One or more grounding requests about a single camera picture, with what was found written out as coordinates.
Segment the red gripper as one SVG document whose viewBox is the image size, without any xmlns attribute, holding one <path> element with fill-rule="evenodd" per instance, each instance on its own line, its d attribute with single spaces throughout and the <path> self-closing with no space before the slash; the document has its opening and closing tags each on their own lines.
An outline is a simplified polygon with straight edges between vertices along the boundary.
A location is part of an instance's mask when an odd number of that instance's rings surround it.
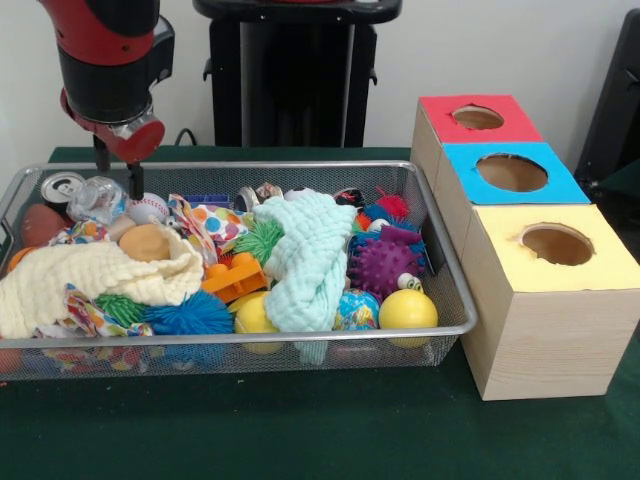
<svg viewBox="0 0 640 480">
<path fill-rule="evenodd" d="M 93 135 L 96 168 L 110 170 L 110 153 L 127 163 L 129 196 L 132 200 L 144 197 L 144 170 L 139 162 L 148 158 L 160 145 L 164 124 L 155 116 L 153 101 L 149 100 L 142 112 L 123 122 L 104 123 L 82 117 L 70 105 L 65 90 L 60 94 L 63 111 L 82 129 Z"/>
</svg>

